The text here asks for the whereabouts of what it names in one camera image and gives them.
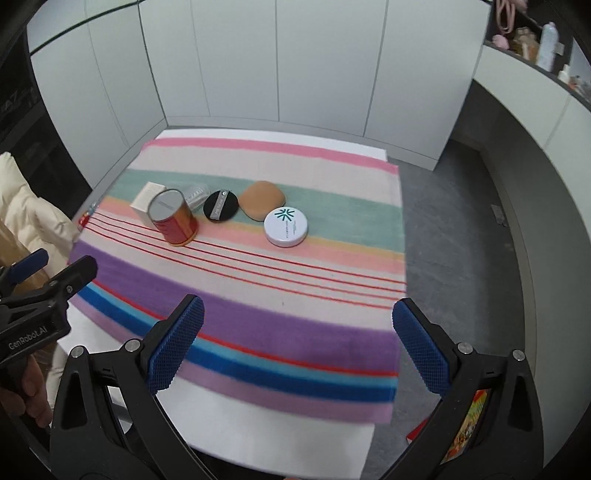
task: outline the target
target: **white box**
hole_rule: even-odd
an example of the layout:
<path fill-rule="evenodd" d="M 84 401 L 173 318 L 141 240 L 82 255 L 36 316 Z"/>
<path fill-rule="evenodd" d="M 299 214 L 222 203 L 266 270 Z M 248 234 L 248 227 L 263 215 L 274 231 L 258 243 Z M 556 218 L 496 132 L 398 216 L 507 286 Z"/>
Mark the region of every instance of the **white box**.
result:
<path fill-rule="evenodd" d="M 142 223 L 148 228 L 155 229 L 152 220 L 150 220 L 150 217 L 148 216 L 148 206 L 152 199 L 163 190 L 166 190 L 164 185 L 149 181 L 144 185 L 144 188 L 140 190 L 137 197 L 134 198 L 134 201 L 131 202 L 130 207 L 138 214 L 139 219 L 142 220 Z"/>

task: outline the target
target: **blue gripper pad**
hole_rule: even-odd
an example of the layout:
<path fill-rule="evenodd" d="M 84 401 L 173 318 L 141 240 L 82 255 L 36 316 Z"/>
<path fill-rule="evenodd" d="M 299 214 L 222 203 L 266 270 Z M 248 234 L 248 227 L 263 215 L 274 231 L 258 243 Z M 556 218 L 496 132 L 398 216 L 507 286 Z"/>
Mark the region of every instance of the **blue gripper pad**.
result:
<path fill-rule="evenodd" d="M 195 297 L 154 350 L 148 363 L 146 385 L 152 395 L 170 386 L 181 362 L 203 326 L 205 307 Z"/>
<path fill-rule="evenodd" d="M 43 248 L 35 250 L 29 256 L 10 266 L 10 283 L 18 285 L 24 282 L 31 275 L 44 268 L 47 262 L 49 262 L 47 251 Z"/>
<path fill-rule="evenodd" d="M 429 391 L 444 396 L 449 389 L 449 363 L 418 318 L 402 301 L 394 304 L 392 325 Z"/>

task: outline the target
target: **green logo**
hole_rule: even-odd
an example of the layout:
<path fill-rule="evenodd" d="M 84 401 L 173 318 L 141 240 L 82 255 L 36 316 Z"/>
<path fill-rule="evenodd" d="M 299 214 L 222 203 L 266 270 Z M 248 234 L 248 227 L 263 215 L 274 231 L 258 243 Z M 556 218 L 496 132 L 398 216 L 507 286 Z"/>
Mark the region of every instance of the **green logo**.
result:
<path fill-rule="evenodd" d="M 291 222 L 292 218 L 294 217 L 295 212 L 296 212 L 295 210 L 289 210 L 287 208 L 282 208 L 278 212 L 275 212 L 275 216 L 279 220 L 287 220 L 288 222 Z"/>

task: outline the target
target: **white bottle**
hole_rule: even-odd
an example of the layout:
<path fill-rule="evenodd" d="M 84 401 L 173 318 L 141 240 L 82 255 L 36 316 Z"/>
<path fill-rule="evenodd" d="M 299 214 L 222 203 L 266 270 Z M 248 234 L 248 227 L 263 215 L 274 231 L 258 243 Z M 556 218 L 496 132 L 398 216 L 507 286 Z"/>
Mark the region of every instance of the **white bottle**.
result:
<path fill-rule="evenodd" d="M 558 44 L 558 30 L 554 22 L 544 25 L 542 29 L 542 38 L 540 40 L 540 50 L 538 52 L 538 59 L 535 64 L 543 68 L 547 72 L 552 71 L 554 65 L 554 51 Z"/>
<path fill-rule="evenodd" d="M 568 83 L 570 82 L 570 65 L 566 64 L 564 66 L 564 68 L 560 71 L 560 73 L 558 74 L 558 80 L 560 80 L 561 82 L 564 83 Z"/>

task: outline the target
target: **human hand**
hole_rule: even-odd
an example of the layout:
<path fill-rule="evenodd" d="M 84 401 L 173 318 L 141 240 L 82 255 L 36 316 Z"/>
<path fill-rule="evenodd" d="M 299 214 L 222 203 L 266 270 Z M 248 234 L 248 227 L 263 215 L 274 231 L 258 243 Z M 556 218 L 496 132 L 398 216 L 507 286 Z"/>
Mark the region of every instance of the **human hand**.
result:
<path fill-rule="evenodd" d="M 32 356 L 29 356 L 27 367 L 22 375 L 22 389 L 29 397 L 26 400 L 10 390 L 0 388 L 0 403 L 4 410 L 19 416 L 27 412 L 39 427 L 47 427 L 51 423 L 53 412 L 47 401 L 43 374 Z"/>

